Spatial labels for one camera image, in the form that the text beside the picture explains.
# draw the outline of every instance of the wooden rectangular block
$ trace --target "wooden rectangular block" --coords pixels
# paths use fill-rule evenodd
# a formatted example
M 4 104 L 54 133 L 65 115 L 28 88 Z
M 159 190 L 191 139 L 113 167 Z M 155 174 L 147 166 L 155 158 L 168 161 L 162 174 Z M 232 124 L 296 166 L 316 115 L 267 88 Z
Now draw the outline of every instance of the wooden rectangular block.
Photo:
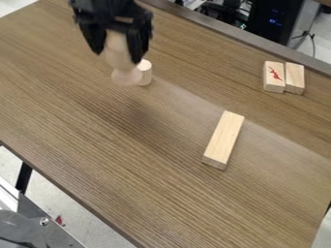
M 286 63 L 286 91 L 302 95 L 305 87 L 305 67 Z
M 265 61 L 263 68 L 263 88 L 265 91 L 283 93 L 286 88 L 284 64 Z
M 226 169 L 245 117 L 225 111 L 209 141 L 202 158 L 202 163 L 220 170 Z

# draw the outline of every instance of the wooden table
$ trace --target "wooden table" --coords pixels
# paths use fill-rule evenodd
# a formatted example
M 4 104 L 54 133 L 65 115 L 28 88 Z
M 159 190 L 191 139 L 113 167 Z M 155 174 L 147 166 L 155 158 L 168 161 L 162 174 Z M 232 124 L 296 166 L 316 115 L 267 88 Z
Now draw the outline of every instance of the wooden table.
M 331 199 L 329 67 L 144 2 L 184 17 L 151 7 L 146 88 L 111 84 L 67 1 L 0 19 L 0 140 L 139 247 L 310 247 Z M 287 52 L 313 68 L 305 96 L 262 91 Z M 225 172 L 200 162 L 224 109 L 247 118 Z

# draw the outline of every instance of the red lightning bolt drawing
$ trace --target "red lightning bolt drawing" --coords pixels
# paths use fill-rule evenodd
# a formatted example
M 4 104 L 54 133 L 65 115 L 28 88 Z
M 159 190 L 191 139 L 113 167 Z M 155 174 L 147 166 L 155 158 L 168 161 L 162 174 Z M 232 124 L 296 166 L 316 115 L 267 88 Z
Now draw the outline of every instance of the red lightning bolt drawing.
M 270 70 L 271 70 L 270 73 L 274 75 L 274 79 L 278 79 L 278 80 L 280 80 L 280 81 L 283 81 L 283 80 L 280 78 L 280 76 L 278 75 L 278 73 L 277 73 L 274 69 L 272 69 L 270 66 L 269 66 L 269 68 L 270 68 Z

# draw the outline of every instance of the red marking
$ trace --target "red marking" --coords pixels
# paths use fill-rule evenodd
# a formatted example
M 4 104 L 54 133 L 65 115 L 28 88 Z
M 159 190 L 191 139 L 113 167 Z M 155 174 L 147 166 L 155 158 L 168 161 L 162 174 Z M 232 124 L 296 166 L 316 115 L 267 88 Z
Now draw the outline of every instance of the red marking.
M 59 215 L 59 216 L 56 217 L 55 222 L 57 224 L 59 224 L 61 227 L 66 227 L 66 225 L 63 224 L 63 219 L 62 219 L 61 215 Z
M 274 69 L 272 69 L 270 66 L 269 66 L 269 68 L 271 70 L 270 73 L 274 75 L 274 79 L 278 79 L 278 80 L 282 81 L 282 79 L 280 78 L 280 76 L 278 75 L 278 73 Z

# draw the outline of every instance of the table leg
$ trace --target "table leg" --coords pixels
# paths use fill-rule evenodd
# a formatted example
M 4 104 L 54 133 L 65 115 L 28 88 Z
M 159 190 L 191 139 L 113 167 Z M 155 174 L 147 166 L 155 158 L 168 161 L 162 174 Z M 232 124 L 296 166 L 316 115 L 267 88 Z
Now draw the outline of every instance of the table leg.
M 18 179 L 16 182 L 16 189 L 23 195 L 25 195 L 26 189 L 28 187 L 30 177 L 32 173 L 32 168 L 26 165 L 24 162 L 20 168 Z

